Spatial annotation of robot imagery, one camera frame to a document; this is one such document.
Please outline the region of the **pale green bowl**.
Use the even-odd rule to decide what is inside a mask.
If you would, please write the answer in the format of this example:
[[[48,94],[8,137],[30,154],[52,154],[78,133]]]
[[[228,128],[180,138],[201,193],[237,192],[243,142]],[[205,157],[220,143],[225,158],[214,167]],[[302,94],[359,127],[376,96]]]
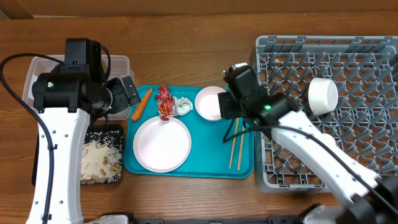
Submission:
[[[338,103],[338,90],[334,81],[327,78],[314,78],[308,88],[308,103],[315,115],[335,110]]]

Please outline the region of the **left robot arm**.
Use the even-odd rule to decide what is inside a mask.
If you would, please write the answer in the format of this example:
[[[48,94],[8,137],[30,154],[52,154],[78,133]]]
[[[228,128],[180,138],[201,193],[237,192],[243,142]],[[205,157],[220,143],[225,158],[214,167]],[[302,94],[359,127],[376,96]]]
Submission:
[[[110,79],[90,39],[67,39],[64,60],[32,85],[39,149],[28,223],[83,223],[80,176],[88,126],[141,102],[130,76]]]

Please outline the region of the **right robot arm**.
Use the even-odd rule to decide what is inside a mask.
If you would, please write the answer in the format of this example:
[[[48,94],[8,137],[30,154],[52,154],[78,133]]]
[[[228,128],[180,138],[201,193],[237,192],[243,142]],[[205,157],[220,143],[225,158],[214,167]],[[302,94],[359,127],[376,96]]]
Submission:
[[[297,223],[397,223],[397,177],[386,179],[329,141],[285,94],[269,95],[246,63],[224,72],[221,117],[242,118],[242,134],[262,132],[288,149],[329,188],[339,207],[314,205]]]

